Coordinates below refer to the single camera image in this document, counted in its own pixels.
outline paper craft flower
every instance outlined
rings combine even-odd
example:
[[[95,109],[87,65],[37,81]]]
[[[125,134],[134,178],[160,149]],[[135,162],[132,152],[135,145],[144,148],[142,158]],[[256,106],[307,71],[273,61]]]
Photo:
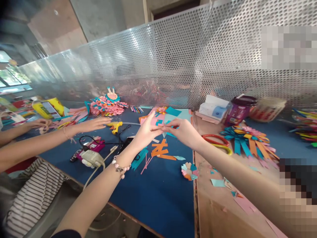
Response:
[[[198,170],[197,167],[192,164],[186,162],[181,166],[183,176],[189,181],[195,180],[198,178]]]

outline wall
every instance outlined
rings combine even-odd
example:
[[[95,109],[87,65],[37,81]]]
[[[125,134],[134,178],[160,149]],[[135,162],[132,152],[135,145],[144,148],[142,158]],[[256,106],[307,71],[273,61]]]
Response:
[[[53,0],[28,24],[47,55],[87,43],[69,0]]]
[[[119,0],[71,0],[88,41],[126,30]]]
[[[143,0],[121,0],[126,28],[132,28],[145,23]]]

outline handmade craft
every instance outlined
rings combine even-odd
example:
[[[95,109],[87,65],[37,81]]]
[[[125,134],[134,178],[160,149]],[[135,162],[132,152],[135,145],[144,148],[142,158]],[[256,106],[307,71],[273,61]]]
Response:
[[[266,134],[261,133],[251,127],[227,127],[225,131],[220,132],[227,140],[234,140],[234,152],[241,155],[241,148],[248,157],[258,159],[279,160],[275,155],[275,149],[270,147],[270,140]]]
[[[91,113],[95,116],[101,114],[102,116],[116,116],[124,112],[124,108],[128,105],[125,102],[120,102],[120,97],[115,94],[114,88],[112,92],[108,87],[109,93],[105,96],[96,97],[90,104]]]
[[[182,171],[184,178],[188,179],[189,181],[192,181],[192,180],[195,180],[198,178],[197,167],[190,162],[184,163],[181,166],[181,171]]]

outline glue gun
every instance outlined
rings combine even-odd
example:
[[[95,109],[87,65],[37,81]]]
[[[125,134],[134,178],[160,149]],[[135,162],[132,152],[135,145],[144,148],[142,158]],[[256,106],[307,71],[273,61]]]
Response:
[[[112,134],[117,134],[118,133],[118,128],[119,126],[122,126],[122,122],[111,122],[107,124],[107,126],[111,126]]]

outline concrete wall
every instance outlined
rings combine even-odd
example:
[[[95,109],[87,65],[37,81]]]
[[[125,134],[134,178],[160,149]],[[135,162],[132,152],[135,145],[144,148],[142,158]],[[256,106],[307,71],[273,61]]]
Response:
[[[70,0],[89,41],[126,30],[120,0]]]

